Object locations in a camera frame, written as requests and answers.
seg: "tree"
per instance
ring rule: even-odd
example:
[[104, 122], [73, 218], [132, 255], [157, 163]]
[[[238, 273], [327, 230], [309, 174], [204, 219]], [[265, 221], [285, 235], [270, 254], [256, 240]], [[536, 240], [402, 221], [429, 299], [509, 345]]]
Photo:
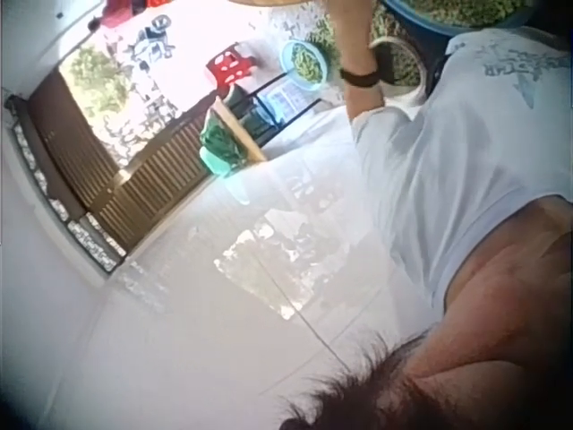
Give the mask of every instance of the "tree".
[[93, 45], [79, 48], [67, 63], [74, 98], [89, 119], [119, 113], [128, 99], [131, 84], [119, 64]]

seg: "green vegetables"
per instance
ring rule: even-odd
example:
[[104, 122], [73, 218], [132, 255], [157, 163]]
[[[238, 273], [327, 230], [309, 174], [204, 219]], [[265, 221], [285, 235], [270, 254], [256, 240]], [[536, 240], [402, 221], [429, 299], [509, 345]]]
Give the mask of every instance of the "green vegetables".
[[[408, 40], [406, 31], [400, 27], [396, 19], [387, 12], [384, 6], [379, 5], [374, 12], [372, 20], [372, 40], [382, 36], [395, 36]], [[314, 31], [308, 36], [308, 41], [326, 54], [332, 69], [336, 70], [339, 68], [340, 55], [334, 40], [334, 30], [328, 16], [316, 23]], [[386, 59], [389, 61], [387, 63], [389, 64], [389, 69], [384, 75], [388, 76], [388, 83], [408, 87], [414, 87], [420, 83], [420, 73], [416, 61], [404, 49], [392, 48], [391, 57], [386, 56]]]
[[293, 64], [296, 72], [310, 83], [322, 81], [321, 64], [316, 56], [304, 45], [298, 44], [293, 49]]
[[381, 67], [381, 79], [390, 85], [399, 87], [417, 87], [420, 85], [420, 72], [415, 58], [395, 43], [381, 43], [374, 49]]
[[508, 18], [527, 0], [404, 0], [418, 13], [442, 24], [482, 28]]

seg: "red plastic stool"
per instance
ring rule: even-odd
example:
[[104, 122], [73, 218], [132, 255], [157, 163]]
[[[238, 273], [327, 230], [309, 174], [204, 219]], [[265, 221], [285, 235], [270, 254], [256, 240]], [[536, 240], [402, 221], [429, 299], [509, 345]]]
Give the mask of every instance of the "red plastic stool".
[[251, 69], [255, 66], [254, 58], [241, 56], [236, 50], [237, 46], [235, 43], [207, 63], [207, 70], [215, 77], [218, 88], [228, 87], [251, 75]]

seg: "bowl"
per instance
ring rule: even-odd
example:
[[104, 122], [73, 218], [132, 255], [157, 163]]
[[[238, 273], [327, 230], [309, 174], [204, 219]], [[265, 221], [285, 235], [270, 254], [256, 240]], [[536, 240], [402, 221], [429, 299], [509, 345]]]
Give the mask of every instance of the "bowl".
[[[308, 49], [311, 54], [318, 60], [322, 72], [322, 79], [320, 82], [308, 82], [303, 78], [295, 69], [293, 63], [293, 51], [295, 47], [302, 45]], [[280, 66], [283, 72], [288, 74], [288, 77], [295, 83], [297, 87], [307, 91], [317, 91], [324, 85], [329, 77], [329, 64], [326, 56], [312, 43], [304, 42], [302, 40], [289, 40], [280, 52]]]
[[405, 106], [421, 106], [426, 99], [426, 81], [428, 76], [422, 58], [412, 45], [403, 39], [393, 36], [382, 36], [381, 38], [375, 39], [371, 43], [370, 49], [375, 49], [381, 44], [396, 45], [404, 49], [415, 60], [418, 66], [418, 73], [420, 74], [420, 83], [417, 87], [402, 87], [381, 80], [384, 97]]
[[[414, 8], [410, 7], [402, 0], [381, 0], [381, 1], [382, 4], [388, 7], [391, 11], [402, 16], [404, 19], [412, 22], [414, 25], [417, 25], [434, 33], [441, 34], [442, 36], [453, 38], [458, 34], [479, 30], [471, 27], [459, 27], [455, 25], [441, 24], [423, 14], [418, 13], [416, 10], [414, 10]], [[532, 18], [533, 14], [535, 13], [538, 4], [539, 2], [535, 1], [533, 5], [523, 7], [515, 11], [504, 21], [498, 22], [496, 25], [493, 25], [492, 27], [496, 29], [513, 29], [516, 27], [521, 27], [522, 25], [526, 25]]]

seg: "motorcycle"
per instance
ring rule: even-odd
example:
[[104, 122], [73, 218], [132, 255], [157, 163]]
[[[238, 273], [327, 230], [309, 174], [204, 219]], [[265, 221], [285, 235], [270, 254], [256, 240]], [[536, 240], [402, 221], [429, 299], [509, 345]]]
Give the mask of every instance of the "motorcycle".
[[149, 27], [139, 31], [135, 44], [130, 45], [127, 50], [135, 64], [144, 64], [149, 68], [157, 61], [173, 56], [175, 46], [169, 45], [167, 38], [167, 29], [170, 25], [171, 19], [167, 15], [160, 15]]

